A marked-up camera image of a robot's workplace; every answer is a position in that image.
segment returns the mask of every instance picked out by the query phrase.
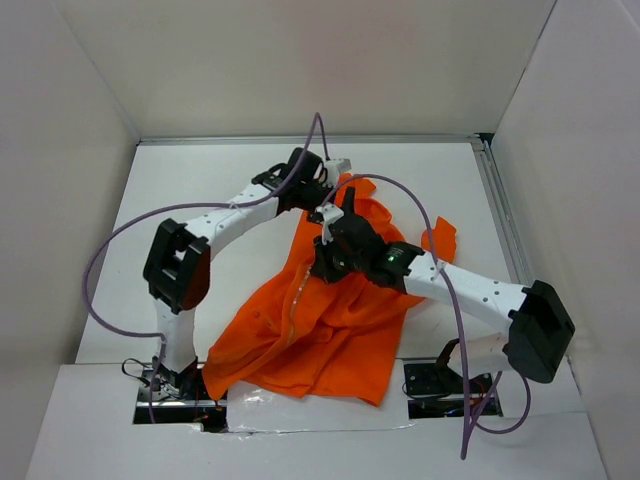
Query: white robotic arm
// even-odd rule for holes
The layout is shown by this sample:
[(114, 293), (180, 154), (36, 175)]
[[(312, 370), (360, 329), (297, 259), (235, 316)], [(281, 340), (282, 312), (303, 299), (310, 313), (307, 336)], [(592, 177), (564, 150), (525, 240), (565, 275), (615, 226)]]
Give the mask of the white robotic arm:
[[(312, 275), (334, 283), (351, 272), (360, 272), (378, 286), (450, 305), (444, 270), (461, 311), (497, 332), (467, 342), (470, 378), (509, 369), (540, 383), (549, 383), (555, 377), (575, 327), (550, 285), (536, 281), (525, 287), (499, 282), (455, 265), (434, 262), (417, 246), (386, 243), (365, 218), (355, 213), (351, 189), (342, 208), (319, 207), (314, 219), (322, 223), (323, 232), (315, 241)], [(449, 342), (438, 363), (462, 374), (458, 340)]]
[(283, 188), (281, 184), (301, 153), (302, 149), (296, 148), (288, 164), (276, 165), (256, 176), (224, 207), (186, 223), (169, 219), (160, 224), (143, 276), (154, 297), (158, 331), (164, 335), (160, 375), (176, 389), (197, 365), (193, 345), (195, 312), (209, 290), (211, 261), (233, 240), (285, 210), (313, 211), (335, 187), (340, 175), (351, 168), (347, 159), (323, 162), (306, 152), (298, 173)]
[[(270, 190), (263, 185), (248, 185), (228, 203), (237, 205), (264, 198)], [(196, 238), (206, 239), (209, 261), (251, 228), (275, 218), (278, 214), (278, 198), (272, 197), (252, 207), (218, 208), (211, 210), (184, 225), (184, 229)], [(158, 317), (158, 331), (165, 336), (166, 347), (162, 361), (170, 372), (179, 373), (196, 360), (193, 346), (195, 306), (189, 310), (172, 311), (162, 298), (154, 300)]]

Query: purple cable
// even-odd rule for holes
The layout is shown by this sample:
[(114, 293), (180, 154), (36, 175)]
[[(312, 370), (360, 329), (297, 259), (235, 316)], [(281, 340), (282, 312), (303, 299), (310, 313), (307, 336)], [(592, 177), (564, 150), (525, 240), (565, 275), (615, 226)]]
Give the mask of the purple cable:
[[(427, 211), (425, 210), (424, 206), (422, 205), (422, 203), (420, 202), (418, 197), (416, 197), (411, 190), (409, 190), (407, 187), (402, 185), (400, 182), (398, 182), (396, 180), (393, 180), (392, 178), (385, 177), (384, 175), (378, 175), (378, 174), (375, 174), (375, 173), (355, 174), (355, 175), (352, 175), (351, 177), (349, 177), (348, 179), (346, 179), (345, 181), (340, 182), (338, 185), (336, 185), (336, 187), (329, 193), (329, 195), (327, 195), (325, 197), (325, 199), (323, 200), (322, 204), (324, 205), (327, 202), (329, 202), (331, 197), (341, 187), (343, 187), (347, 183), (352, 182), (354, 180), (357, 180), (359, 178), (372, 178), (372, 179), (375, 179), (375, 180), (382, 180), (383, 182), (391, 183), (392, 185), (395, 185), (396, 187), (398, 187), (399, 189), (404, 191), (407, 195), (409, 195), (411, 200), (413, 200), (413, 202), (418, 207), (418, 210), (420, 210), (420, 214), (422, 215), (422, 218), (424, 220), (424, 224), (425, 224), (426, 229), (427, 229), (427, 236), (429, 238), (429, 246), (430, 246), (431, 257), (433, 258), (433, 262), (437, 265), (437, 263), (438, 263), (438, 254), (436, 252), (436, 243), (434, 242), (434, 239), (433, 239), (433, 229), (431, 228), (431, 221), (429, 220), (429, 215), (427, 214)], [(512, 427), (507, 428), (505, 430), (491, 430), (491, 429), (483, 427), (482, 425), (477, 423), (478, 417), (482, 413), (482, 410), (484, 410), (484, 407), (489, 402), (490, 396), (493, 395), (493, 393), (496, 390), (498, 382), (499, 382), (499, 380), (500, 380), (500, 378), (502, 376), (502, 372), (498, 373), (498, 375), (496, 376), (495, 381), (493, 382), (493, 384), (491, 385), (491, 388), (489, 389), (490, 393), (488, 392), (487, 395), (485, 396), (485, 398), (482, 400), (482, 402), (478, 405), (478, 408), (474, 409), (474, 416), (472, 416), (471, 400), (470, 400), (470, 398), (471, 398), (471, 387), (469, 385), (469, 361), (468, 361), (468, 357), (467, 357), (466, 340), (465, 340), (465, 335), (464, 335), (464, 325), (462, 323), (462, 311), (460, 309), (460, 303), (458, 302), (458, 296), (456, 295), (455, 289), (453, 287), (453, 283), (451, 282), (451, 279), (449, 278), (449, 275), (447, 274), (445, 269), (440, 270), (440, 274), (442, 275), (442, 279), (446, 283), (447, 289), (449, 290), (449, 295), (451, 296), (451, 304), (453, 306), (453, 311), (455, 313), (456, 326), (458, 328), (458, 338), (459, 338), (459, 341), (460, 341), (460, 361), (461, 361), (461, 364), (462, 364), (462, 392), (463, 392), (463, 403), (464, 403), (464, 425), (463, 425), (463, 429), (462, 429), (462, 448), (460, 450), (460, 458), (462, 460), (464, 460), (464, 459), (467, 458), (467, 451), (469, 449), (469, 441), (471, 440), (471, 434), (473, 433), (473, 429), (474, 429), (475, 426), (477, 426), (481, 430), (487, 431), (489, 433), (502, 434), (502, 433), (509, 433), (509, 432), (514, 431), (524, 423), (524, 421), (527, 418), (527, 415), (529, 414), (529, 409), (531, 407), (531, 390), (529, 388), (529, 384), (527, 383), (527, 380), (524, 377), (522, 377), (522, 379), (524, 380), (524, 383), (525, 383), (525, 389), (527, 391), (527, 407), (525, 408), (525, 413), (522, 416), (522, 418), (515, 425), (513, 425)]]
[(489, 387), (489, 390), (487, 391), (485, 397), (473, 409), (473, 414), (471, 418), (471, 423), (472, 423), (471, 428), (478, 427), (480, 430), (487, 433), (491, 433), (493, 435), (504, 435), (506, 433), (514, 432), (518, 428), (520, 428), (522, 424), (526, 421), (527, 417), (529, 416), (529, 412), (531, 411), (531, 386), (529, 385), (529, 382), (527, 381), (527, 379), (522, 375), (520, 375), (520, 378), (522, 378), (522, 383), (524, 384), (524, 390), (527, 395), (526, 404), (524, 406), (524, 412), (522, 413), (522, 416), (520, 417), (520, 419), (516, 423), (514, 423), (512, 426), (507, 427), (503, 430), (494, 430), (492, 428), (487, 428), (478, 423), (478, 420), (480, 419), (480, 415), (482, 415), (484, 408), (487, 406), (487, 404), (489, 403), (489, 400), (496, 392), (496, 388), (498, 387), (498, 382), (500, 381), (500, 378), (502, 378), (502, 372), (498, 372), (498, 374), (496, 375), (496, 378), (493, 381), (493, 384), (491, 385), (491, 387)]
[[(307, 151), (309, 150), (309, 145), (311, 144), (311, 140), (313, 139), (313, 134), (315, 132), (316, 125), (318, 123), (320, 124), (320, 132), (322, 134), (322, 144), (324, 146), (325, 158), (327, 158), (327, 159), (329, 158), (329, 150), (327, 148), (327, 138), (326, 138), (325, 131), (324, 131), (324, 122), (322, 121), (322, 117), (320, 116), (320, 113), (316, 112), (315, 115), (313, 116), (313, 121), (311, 122), (311, 128), (309, 129), (309, 133), (308, 133), (307, 138), (305, 140), (302, 152), (300, 153), (300, 156), (298, 157), (298, 160), (297, 160), (296, 164), (291, 169), (291, 172), (289, 172), (289, 175), (287, 175), (285, 177), (285, 179), (278, 186), (278, 188), (273, 190), (271, 193), (269, 193), (265, 197), (259, 198), (257, 200), (252, 200), (250, 202), (235, 204), (234, 208), (235, 207), (239, 207), (239, 208), (253, 207), (253, 206), (258, 205), (260, 203), (266, 202), (270, 198), (273, 198), (273, 197), (277, 196), (287, 186), (287, 184), (291, 181), (293, 176), (298, 172), (298, 170), (300, 170), (300, 168), (302, 166), (302, 162), (304, 160), (304, 157), (305, 157)], [(113, 231), (113, 233), (111, 233), (111, 235), (109, 235), (106, 238), (104, 243), (102, 243), (102, 245), (100, 245), (100, 247), (98, 247), (98, 249), (94, 252), (94, 254), (89, 258), (89, 261), (87, 262), (87, 266), (85, 267), (84, 273), (82, 274), (82, 300), (83, 300), (83, 302), (85, 304), (85, 307), (87, 308), (87, 311), (89, 312), (89, 315), (91, 315), (96, 320), (96, 322), (98, 322), (99, 325), (101, 325), (102, 327), (106, 328), (107, 330), (109, 330), (109, 331), (111, 331), (113, 333), (116, 333), (118, 335), (122, 335), (124, 337), (133, 337), (133, 338), (154, 338), (154, 337), (157, 337), (157, 338), (160, 339), (161, 343), (160, 343), (160, 351), (158, 352), (158, 361), (156, 362), (156, 365), (154, 366), (153, 371), (151, 373), (151, 385), (152, 386), (154, 384), (156, 376), (158, 375), (158, 370), (160, 368), (160, 364), (162, 363), (162, 360), (164, 359), (165, 350), (166, 350), (166, 346), (167, 346), (166, 337), (161, 332), (132, 332), (132, 331), (129, 331), (129, 330), (124, 330), (122, 328), (118, 328), (118, 327), (116, 327), (114, 325), (111, 325), (104, 318), (102, 318), (98, 314), (98, 312), (96, 312), (95, 309), (93, 308), (93, 305), (92, 305), (91, 299), (90, 299), (89, 276), (91, 275), (91, 271), (93, 270), (93, 267), (95, 266), (95, 263), (98, 260), (98, 258), (100, 257), (100, 255), (106, 250), (106, 248), (109, 246), (109, 244), (113, 241), (114, 238), (116, 238), (122, 232), (124, 232), (125, 230), (131, 228), (135, 224), (140, 223), (143, 220), (146, 220), (147, 218), (151, 218), (151, 217), (154, 217), (156, 215), (160, 215), (161, 213), (172, 212), (172, 211), (175, 211), (175, 210), (184, 210), (186, 208), (229, 208), (230, 206), (231, 205), (229, 205), (228, 203), (219, 203), (219, 202), (180, 203), (180, 204), (176, 204), (176, 205), (169, 205), (167, 207), (158, 208), (158, 209), (152, 210), (152, 211), (147, 212), (147, 213), (143, 213), (142, 215), (140, 215), (140, 216), (138, 216), (138, 217), (136, 217), (136, 218), (134, 218), (132, 220), (129, 220), (124, 225), (122, 225), (122, 226), (118, 227), (117, 229), (115, 229)], [(149, 418), (151, 420), (151, 423), (156, 423), (155, 416), (153, 415), (153, 390), (152, 389), (149, 389)]]

